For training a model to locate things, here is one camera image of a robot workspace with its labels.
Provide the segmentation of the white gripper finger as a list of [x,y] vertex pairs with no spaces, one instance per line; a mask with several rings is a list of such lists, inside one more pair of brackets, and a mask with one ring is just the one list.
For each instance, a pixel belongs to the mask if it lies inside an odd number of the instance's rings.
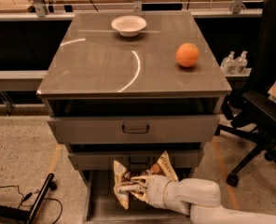
[[146,187],[134,184],[129,186],[121,186],[117,188],[118,192],[146,192]]
[[131,181],[133,182],[148,182],[149,181],[150,176],[147,175],[139,175],[139,176],[133,176],[131,178]]

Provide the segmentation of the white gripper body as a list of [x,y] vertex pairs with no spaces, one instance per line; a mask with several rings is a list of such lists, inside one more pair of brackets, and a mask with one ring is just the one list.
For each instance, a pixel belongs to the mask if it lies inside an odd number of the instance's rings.
[[164,192],[171,180],[163,175],[153,175],[146,188],[147,203],[155,208],[165,208]]

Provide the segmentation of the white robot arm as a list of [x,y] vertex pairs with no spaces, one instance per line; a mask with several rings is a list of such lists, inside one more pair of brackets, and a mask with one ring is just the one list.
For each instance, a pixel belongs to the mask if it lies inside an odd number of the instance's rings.
[[173,181],[167,176],[116,178],[116,193],[142,193],[155,208],[190,215],[191,224],[276,224],[276,216],[227,209],[221,204],[219,186],[210,180],[187,178]]

